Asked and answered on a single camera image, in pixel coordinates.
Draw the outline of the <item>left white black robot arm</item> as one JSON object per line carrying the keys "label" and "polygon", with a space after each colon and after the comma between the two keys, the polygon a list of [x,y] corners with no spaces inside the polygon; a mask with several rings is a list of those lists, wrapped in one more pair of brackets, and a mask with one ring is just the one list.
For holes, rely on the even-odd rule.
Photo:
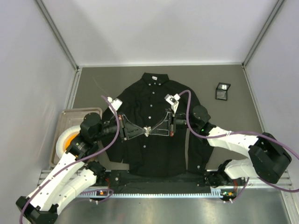
{"label": "left white black robot arm", "polygon": [[109,143],[112,146],[118,136],[130,140],[146,132],[146,128],[133,124],[121,113],[107,123],[97,113],[85,115],[79,126],[60,135],[57,149],[63,147],[71,133],[75,133],[55,168],[32,193],[16,201],[21,212],[19,222],[25,218],[32,224],[55,223],[69,203],[105,176],[105,168],[100,163],[89,161],[100,153],[98,141],[112,134],[114,138]]}

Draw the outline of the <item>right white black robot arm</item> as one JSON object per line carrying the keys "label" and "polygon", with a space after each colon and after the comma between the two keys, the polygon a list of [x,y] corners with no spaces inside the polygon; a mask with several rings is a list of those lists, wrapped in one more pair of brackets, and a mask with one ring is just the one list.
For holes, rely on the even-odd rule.
{"label": "right white black robot arm", "polygon": [[218,186],[239,178],[260,178],[276,184],[292,159],[285,148],[269,133],[238,133],[224,130],[209,122],[210,115],[203,106],[196,106],[187,114],[166,110],[165,117],[147,135],[173,136],[177,127],[189,128],[204,143],[221,147],[245,158],[228,159],[217,171],[207,174],[209,183]]}

